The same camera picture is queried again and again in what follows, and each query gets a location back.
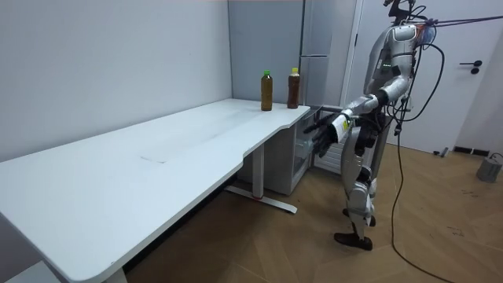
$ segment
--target desk foot base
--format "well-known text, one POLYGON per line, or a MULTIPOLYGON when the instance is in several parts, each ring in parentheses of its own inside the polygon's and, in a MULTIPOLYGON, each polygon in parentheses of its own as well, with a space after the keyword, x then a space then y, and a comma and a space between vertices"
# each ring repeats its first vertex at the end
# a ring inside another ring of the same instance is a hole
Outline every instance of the desk foot base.
POLYGON ((226 191, 231 192, 231 193, 237 193, 238 195, 241 195, 241 196, 247 197, 247 198, 251 198, 252 200, 256 200, 256 201, 264 203, 264 204, 272 205, 276 208, 280 208, 280 209, 282 209, 288 213, 291 213, 291 214, 297 213, 297 208, 294 207, 293 205, 286 204, 286 203, 283 203, 283 202, 280 202, 277 200, 273 200, 273 199, 270 199, 269 197, 262 197, 262 199, 256 199, 253 197, 251 192, 248 192, 247 190, 244 190, 244 189, 238 189, 235 186, 226 187, 226 191))

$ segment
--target humanoid robot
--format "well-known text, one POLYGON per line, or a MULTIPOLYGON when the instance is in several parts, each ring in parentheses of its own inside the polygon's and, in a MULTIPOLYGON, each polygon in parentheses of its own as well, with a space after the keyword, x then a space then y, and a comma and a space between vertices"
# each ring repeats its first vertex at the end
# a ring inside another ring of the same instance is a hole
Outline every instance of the humanoid robot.
MULTIPOLYGON (((395 1, 393 5, 398 7, 398 3, 395 1)), ((363 156, 365 149, 371 149, 382 134, 383 107, 406 94, 413 78, 418 27, 404 24, 403 20, 396 20, 395 25, 377 39, 370 54, 363 96, 352 101, 341 113, 326 116, 304 131, 318 130, 313 141, 314 154, 320 157, 326 154, 332 143, 347 137, 341 158, 342 181, 347 197, 347 208, 343 213, 351 220, 353 233, 335 233, 334 239, 368 251, 372 250, 373 243, 365 237, 365 227, 376 225, 373 199, 377 181, 372 174, 376 168, 362 165, 363 156)))

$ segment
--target bottle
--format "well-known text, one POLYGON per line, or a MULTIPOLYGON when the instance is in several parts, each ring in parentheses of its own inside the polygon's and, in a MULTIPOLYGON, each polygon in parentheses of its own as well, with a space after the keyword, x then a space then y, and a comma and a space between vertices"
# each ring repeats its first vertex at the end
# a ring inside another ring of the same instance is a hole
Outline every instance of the bottle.
POLYGON ((299 69, 292 68, 292 74, 288 76, 287 107, 290 109, 297 109, 299 107, 299 84, 300 84, 299 69))
POLYGON ((265 70, 261 80, 262 91, 262 111, 271 111, 273 109, 273 77, 270 76, 270 71, 265 70))

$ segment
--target desk leg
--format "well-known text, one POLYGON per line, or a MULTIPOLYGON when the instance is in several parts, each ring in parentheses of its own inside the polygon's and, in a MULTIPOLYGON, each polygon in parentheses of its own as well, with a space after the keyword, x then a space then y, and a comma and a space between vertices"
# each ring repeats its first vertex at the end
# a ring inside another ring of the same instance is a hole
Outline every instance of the desk leg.
POLYGON ((293 205, 282 203, 277 200, 270 199, 269 197, 264 196, 264 145, 260 145, 253 153, 252 153, 252 162, 253 162, 253 188, 252 192, 248 192, 244 189, 238 189, 234 186, 228 186, 226 191, 237 193, 243 197, 248 197, 253 200, 259 201, 264 204, 272 205, 276 208, 280 208, 286 212, 295 214, 297 212, 297 208, 293 205))
POLYGON ((126 279, 126 275, 124 274, 124 270, 122 268, 117 270, 104 283, 127 283, 127 279, 126 279))

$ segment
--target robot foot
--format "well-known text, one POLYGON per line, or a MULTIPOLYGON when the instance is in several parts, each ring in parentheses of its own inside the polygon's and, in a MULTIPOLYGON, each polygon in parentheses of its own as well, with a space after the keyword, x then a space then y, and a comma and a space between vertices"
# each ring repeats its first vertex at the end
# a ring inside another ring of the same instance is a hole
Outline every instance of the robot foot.
POLYGON ((338 243, 348 247, 361 248, 366 251, 372 251, 373 248, 372 240, 367 237, 364 240, 360 240, 360 237, 356 233, 335 233, 333 234, 333 238, 338 243))
MULTIPOLYGON (((347 211, 347 208, 343 209, 343 214, 346 217, 349 217, 349 212, 347 211)), ((372 218, 370 219, 370 226, 371 227, 375 227, 376 226, 376 218, 374 217, 374 215, 372 215, 372 218)))

